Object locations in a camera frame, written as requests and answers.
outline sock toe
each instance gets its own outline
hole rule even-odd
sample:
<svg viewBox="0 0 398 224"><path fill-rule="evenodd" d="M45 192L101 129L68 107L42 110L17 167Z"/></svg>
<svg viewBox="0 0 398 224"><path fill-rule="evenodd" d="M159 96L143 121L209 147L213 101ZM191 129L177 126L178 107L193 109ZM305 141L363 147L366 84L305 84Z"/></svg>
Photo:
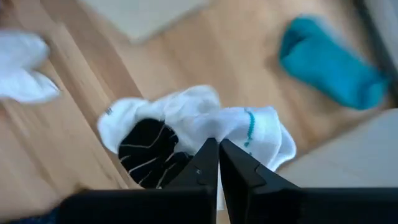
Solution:
<svg viewBox="0 0 398 224"><path fill-rule="evenodd" d="M381 75L377 75L377 78L370 82L368 85L361 90L359 94L360 104L356 107L358 110L367 110L377 106L384 94L386 93L389 81L383 78Z"/></svg>
<svg viewBox="0 0 398 224"><path fill-rule="evenodd" d="M59 89L39 72L22 68L0 71L0 96L20 103L45 103L57 97Z"/></svg>

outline wooden floor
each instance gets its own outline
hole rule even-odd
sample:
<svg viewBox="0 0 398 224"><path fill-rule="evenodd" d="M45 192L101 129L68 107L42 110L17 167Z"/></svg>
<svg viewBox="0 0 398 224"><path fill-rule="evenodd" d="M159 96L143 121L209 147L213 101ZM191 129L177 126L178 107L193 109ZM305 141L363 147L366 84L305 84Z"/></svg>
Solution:
<svg viewBox="0 0 398 224"><path fill-rule="evenodd" d="M1 26L47 40L51 56L40 71L62 96L33 106L4 101L0 217L45 210L84 188L136 188L96 130L98 116L125 96L156 99L206 83L218 90L223 106L273 105L298 155L391 107L386 99L374 110L343 108L282 71L281 35L301 13L322 16L366 60L374 60L346 0L213 0L142 45L130 44L76 0L9 1Z"/></svg>

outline sock pile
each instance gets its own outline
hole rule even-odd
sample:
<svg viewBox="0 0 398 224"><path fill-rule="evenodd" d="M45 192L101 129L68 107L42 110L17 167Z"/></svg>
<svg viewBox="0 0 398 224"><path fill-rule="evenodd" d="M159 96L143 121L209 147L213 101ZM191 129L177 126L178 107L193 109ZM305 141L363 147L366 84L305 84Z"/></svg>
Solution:
<svg viewBox="0 0 398 224"><path fill-rule="evenodd" d="M272 107L221 109L218 94L210 86L194 86L154 102L120 99L100 116L97 125L103 144L119 154L132 178L152 187L167 185L162 177L176 177L208 138L229 139L273 171L296 152ZM126 159L133 165L127 165ZM147 179L145 174L156 178ZM222 193L218 176L218 210L223 209Z"/></svg>

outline white sock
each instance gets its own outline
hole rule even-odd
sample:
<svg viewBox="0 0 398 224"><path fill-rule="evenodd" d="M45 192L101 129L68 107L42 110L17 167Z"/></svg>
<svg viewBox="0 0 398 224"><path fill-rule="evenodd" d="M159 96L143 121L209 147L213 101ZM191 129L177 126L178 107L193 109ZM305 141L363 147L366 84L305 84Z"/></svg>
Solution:
<svg viewBox="0 0 398 224"><path fill-rule="evenodd" d="M38 35L21 30L0 30L0 68L37 68L48 54L47 44Z"/></svg>
<svg viewBox="0 0 398 224"><path fill-rule="evenodd" d="M175 151L195 154L208 138L229 139L272 171L294 157L295 143L272 107L221 110L216 91L194 86L157 101L125 98L115 102L98 121L103 144L118 153L119 144L144 119L165 120L178 136ZM223 209L218 176L218 210Z"/></svg>
<svg viewBox="0 0 398 224"><path fill-rule="evenodd" d="M39 72L0 68L0 97L20 103L45 103L59 95L57 86Z"/></svg>

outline sock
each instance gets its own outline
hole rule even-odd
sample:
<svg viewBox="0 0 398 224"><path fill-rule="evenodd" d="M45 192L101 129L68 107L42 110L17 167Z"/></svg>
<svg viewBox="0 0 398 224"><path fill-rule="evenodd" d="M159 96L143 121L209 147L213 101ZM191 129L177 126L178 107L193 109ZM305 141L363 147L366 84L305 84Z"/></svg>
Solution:
<svg viewBox="0 0 398 224"><path fill-rule="evenodd" d="M163 188L185 168L192 156L174 153L178 137L163 121L143 119L123 139L119 159L143 188Z"/></svg>
<svg viewBox="0 0 398 224"><path fill-rule="evenodd" d="M48 54L49 47L38 35L0 30L0 68L37 68Z"/></svg>
<svg viewBox="0 0 398 224"><path fill-rule="evenodd" d="M98 120L103 144L121 153L120 142L145 118L164 120L178 143L174 153L194 156L208 138L229 139L275 171L294 157L295 143L272 107L221 110L217 92L210 86L194 86L154 102L139 98L116 101ZM217 209L223 209L223 189L218 176Z"/></svg>
<svg viewBox="0 0 398 224"><path fill-rule="evenodd" d="M299 80L343 106L375 107L386 92L383 75L337 44L315 19L299 17L284 34L280 63Z"/></svg>
<svg viewBox="0 0 398 224"><path fill-rule="evenodd" d="M44 103L59 94L57 86L39 72L0 68L0 98L12 98L20 103Z"/></svg>
<svg viewBox="0 0 398 224"><path fill-rule="evenodd" d="M45 215L37 215L29 218L21 218L5 224L56 224L58 216L58 207Z"/></svg>

